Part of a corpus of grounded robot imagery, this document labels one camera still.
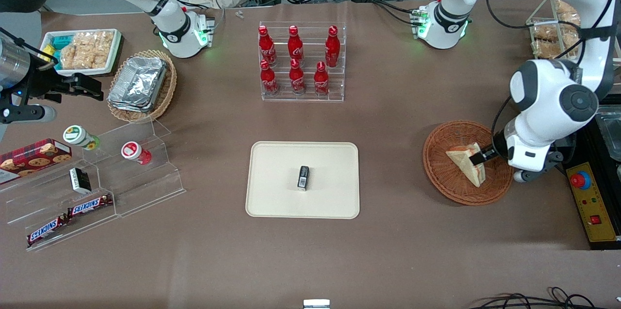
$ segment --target aluminum foil container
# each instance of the aluminum foil container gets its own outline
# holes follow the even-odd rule
[[[133,57],[118,75],[108,101],[115,108],[131,112],[153,110],[166,73],[159,58]]]

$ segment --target coca-cola bottle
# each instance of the coca-cola bottle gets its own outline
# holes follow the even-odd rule
[[[337,66],[339,62],[339,52],[341,51],[341,42],[337,34],[339,29],[337,26],[328,28],[328,39],[326,40],[326,64],[330,68]]]
[[[289,57],[291,59],[297,59],[300,65],[304,64],[304,46],[302,39],[297,35],[297,26],[289,26],[289,42],[287,42],[289,48]]]
[[[261,48],[262,57],[270,65],[274,65],[276,63],[276,48],[274,41],[268,34],[268,28],[264,25],[259,26],[259,48]]]
[[[291,87],[293,94],[301,96],[306,92],[304,85],[304,72],[300,68],[300,61],[291,59],[291,70],[289,70],[289,78],[291,79]]]
[[[266,95],[274,96],[278,94],[278,84],[274,76],[274,71],[271,70],[270,63],[265,59],[261,61],[261,82]]]
[[[328,72],[324,62],[317,63],[317,71],[315,72],[315,93],[318,95],[328,94]]]

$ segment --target white tray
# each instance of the white tray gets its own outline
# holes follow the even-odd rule
[[[308,166],[305,192],[297,189]],[[246,212],[253,217],[350,220],[360,211],[358,148],[353,143],[257,142],[250,154]]]
[[[43,50],[43,48],[45,48],[45,46],[47,46],[51,42],[51,38],[53,37],[67,35],[73,36],[76,33],[95,33],[96,31],[110,31],[114,33],[113,43],[110,46],[110,52],[108,53],[108,59],[106,61],[106,67],[96,69],[61,69],[56,70],[56,72],[58,73],[58,75],[62,76],[71,76],[76,72],[83,73],[84,75],[99,75],[103,73],[109,73],[113,69],[114,61],[118,53],[118,46],[120,46],[121,34],[120,31],[118,31],[117,29],[50,31],[49,33],[45,33],[43,37],[43,42],[39,50]]]

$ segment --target red button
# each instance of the red button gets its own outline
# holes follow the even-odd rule
[[[570,183],[576,188],[582,188],[586,184],[586,179],[581,174],[572,174]]]

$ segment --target clear acrylic rack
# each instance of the clear acrylic rack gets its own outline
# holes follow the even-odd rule
[[[259,79],[261,87],[261,97],[264,101],[323,101],[339,103],[344,101],[345,95],[345,47],[347,41],[347,29],[344,22],[260,22],[268,28],[271,38],[274,40],[277,54],[276,65],[272,69],[276,75],[280,92],[275,96],[265,93],[262,83]],[[289,49],[287,42],[289,41],[289,26],[295,25],[298,28],[299,36],[304,42],[304,84],[306,85],[306,93],[303,95],[293,94],[291,81],[289,79]],[[320,96],[315,94],[315,83],[313,77],[317,70],[317,62],[326,61],[326,38],[328,37],[328,28],[331,25],[339,28],[339,41],[341,49],[339,53],[339,61],[335,68],[327,68],[328,71],[328,95]],[[257,48],[259,62],[262,59],[261,50]]]

